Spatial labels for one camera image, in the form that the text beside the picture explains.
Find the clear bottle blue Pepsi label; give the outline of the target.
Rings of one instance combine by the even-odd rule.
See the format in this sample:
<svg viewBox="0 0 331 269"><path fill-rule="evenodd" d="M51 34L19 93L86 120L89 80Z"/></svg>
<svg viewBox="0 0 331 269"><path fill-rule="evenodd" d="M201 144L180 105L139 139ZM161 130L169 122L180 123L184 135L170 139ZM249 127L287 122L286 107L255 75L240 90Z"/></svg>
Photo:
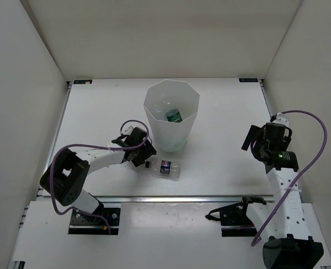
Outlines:
<svg viewBox="0 0 331 269"><path fill-rule="evenodd" d="M145 162L145 168L157 178L177 180L180 177L181 165L177 161L153 157Z"/></svg>

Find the clear bottle dark green label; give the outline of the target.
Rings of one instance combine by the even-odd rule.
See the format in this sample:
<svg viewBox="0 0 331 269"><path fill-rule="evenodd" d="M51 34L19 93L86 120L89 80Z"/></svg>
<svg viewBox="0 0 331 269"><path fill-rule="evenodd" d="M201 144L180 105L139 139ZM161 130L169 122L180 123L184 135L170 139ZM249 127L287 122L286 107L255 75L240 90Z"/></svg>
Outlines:
<svg viewBox="0 0 331 269"><path fill-rule="evenodd" d="M171 109L165 113L168 122L180 123L183 121L180 111L178 109Z"/></svg>

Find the green plastic soda bottle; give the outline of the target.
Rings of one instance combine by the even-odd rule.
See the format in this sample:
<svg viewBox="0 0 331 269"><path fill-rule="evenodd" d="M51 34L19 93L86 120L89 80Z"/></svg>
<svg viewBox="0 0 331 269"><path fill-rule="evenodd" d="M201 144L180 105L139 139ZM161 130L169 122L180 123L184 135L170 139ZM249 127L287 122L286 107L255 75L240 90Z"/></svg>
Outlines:
<svg viewBox="0 0 331 269"><path fill-rule="evenodd" d="M158 100L152 106L153 111L157 113L167 113L173 108L173 103L170 99Z"/></svg>

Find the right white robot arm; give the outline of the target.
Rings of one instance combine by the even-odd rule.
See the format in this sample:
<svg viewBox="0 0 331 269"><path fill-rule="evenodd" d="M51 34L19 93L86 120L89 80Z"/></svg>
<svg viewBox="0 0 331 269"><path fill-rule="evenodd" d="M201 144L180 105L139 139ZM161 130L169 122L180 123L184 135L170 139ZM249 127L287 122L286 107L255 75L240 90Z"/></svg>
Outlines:
<svg viewBox="0 0 331 269"><path fill-rule="evenodd" d="M273 116L264 126L252 125L242 145L264 164L271 185L274 207L260 198L243 198L238 219L253 223L257 233L251 246L263 243L266 268L314 268L324 254L307 226L301 203L296 154L288 151L292 130L288 120Z"/></svg>

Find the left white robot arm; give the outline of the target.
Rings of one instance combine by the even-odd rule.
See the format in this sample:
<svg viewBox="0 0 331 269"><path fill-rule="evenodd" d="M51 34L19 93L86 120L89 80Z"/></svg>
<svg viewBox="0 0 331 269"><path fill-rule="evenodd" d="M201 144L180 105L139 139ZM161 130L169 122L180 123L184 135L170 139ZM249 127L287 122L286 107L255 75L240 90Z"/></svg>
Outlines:
<svg viewBox="0 0 331 269"><path fill-rule="evenodd" d="M146 131L129 127L105 147L87 147L78 152L70 147L61 150L41 177L40 186L62 206L72 206L81 211L90 224L98 224L104 216L104 206L83 189L87 176L126 162L138 167L156 154Z"/></svg>

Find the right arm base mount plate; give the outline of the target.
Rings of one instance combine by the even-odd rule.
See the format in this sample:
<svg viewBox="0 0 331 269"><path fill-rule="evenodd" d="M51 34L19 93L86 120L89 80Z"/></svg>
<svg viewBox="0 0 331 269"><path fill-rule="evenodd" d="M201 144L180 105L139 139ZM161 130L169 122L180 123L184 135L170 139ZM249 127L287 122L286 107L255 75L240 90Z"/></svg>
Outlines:
<svg viewBox="0 0 331 269"><path fill-rule="evenodd" d="M243 196L238 203L211 210L205 218L209 221L220 222L222 237L255 236L257 230L246 216L248 206L252 203L267 204L262 197Z"/></svg>

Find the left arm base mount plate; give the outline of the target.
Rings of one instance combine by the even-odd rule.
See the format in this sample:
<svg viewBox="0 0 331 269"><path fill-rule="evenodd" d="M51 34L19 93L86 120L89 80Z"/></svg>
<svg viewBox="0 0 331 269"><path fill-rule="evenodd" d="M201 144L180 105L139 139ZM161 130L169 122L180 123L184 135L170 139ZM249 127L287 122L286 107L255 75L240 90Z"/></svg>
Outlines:
<svg viewBox="0 0 331 269"><path fill-rule="evenodd" d="M103 219L81 214L73 210L69 221L68 234L72 235L118 235L121 208L104 204L103 217L108 221L110 229Z"/></svg>

